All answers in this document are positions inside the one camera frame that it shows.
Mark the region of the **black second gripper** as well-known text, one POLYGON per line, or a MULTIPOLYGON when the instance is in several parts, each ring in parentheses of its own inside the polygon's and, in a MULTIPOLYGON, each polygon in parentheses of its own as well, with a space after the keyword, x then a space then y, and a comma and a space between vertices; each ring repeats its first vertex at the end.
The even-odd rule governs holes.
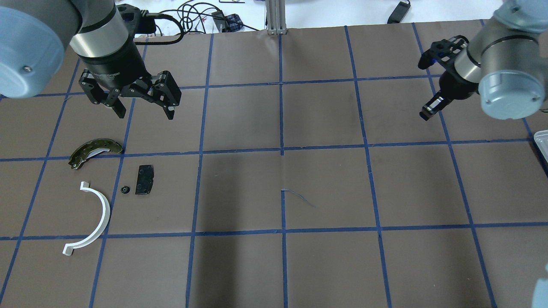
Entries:
POLYGON ((162 107, 167 119, 174 119, 175 109, 180 105, 182 92, 170 71, 161 71, 152 76, 145 67, 133 37, 115 52, 98 58, 79 55, 86 65, 78 84, 92 104, 105 105, 118 118, 125 117, 126 108, 121 103, 120 91, 135 83, 137 97, 162 107), (106 88, 115 88, 114 92, 106 88))

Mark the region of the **second grey blue robot arm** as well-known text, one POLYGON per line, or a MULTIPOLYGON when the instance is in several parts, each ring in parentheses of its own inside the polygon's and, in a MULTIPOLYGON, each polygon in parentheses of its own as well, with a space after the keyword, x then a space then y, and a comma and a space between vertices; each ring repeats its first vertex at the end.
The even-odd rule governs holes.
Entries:
POLYGON ((60 70, 67 47, 85 64, 79 78, 93 104, 124 118, 120 98, 140 98, 174 118, 182 92, 169 71, 152 75, 134 41, 151 34, 157 19, 150 13, 113 0, 3 0, 0 4, 0 91, 11 99, 41 94, 60 70))

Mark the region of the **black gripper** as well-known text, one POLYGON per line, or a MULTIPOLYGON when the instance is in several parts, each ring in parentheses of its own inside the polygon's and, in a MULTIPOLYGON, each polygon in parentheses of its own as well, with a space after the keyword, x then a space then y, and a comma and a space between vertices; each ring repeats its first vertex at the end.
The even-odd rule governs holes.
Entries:
POLYGON ((468 82, 462 77, 455 77, 449 72, 444 72, 439 80, 441 95, 434 95, 420 111, 420 117, 428 121, 437 113, 442 111, 447 105, 448 100, 465 100, 477 93, 478 84, 468 82))

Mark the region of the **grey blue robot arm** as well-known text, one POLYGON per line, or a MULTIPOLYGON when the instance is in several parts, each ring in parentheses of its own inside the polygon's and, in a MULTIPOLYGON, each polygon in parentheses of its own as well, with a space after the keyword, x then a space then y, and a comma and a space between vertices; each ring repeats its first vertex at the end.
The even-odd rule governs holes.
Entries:
POLYGON ((521 119, 547 111, 547 59, 539 37, 547 31, 545 0, 507 0, 481 31, 435 41, 417 64, 425 70, 440 64, 440 90, 419 115, 429 120, 454 100, 477 93, 482 111, 495 119, 521 119))

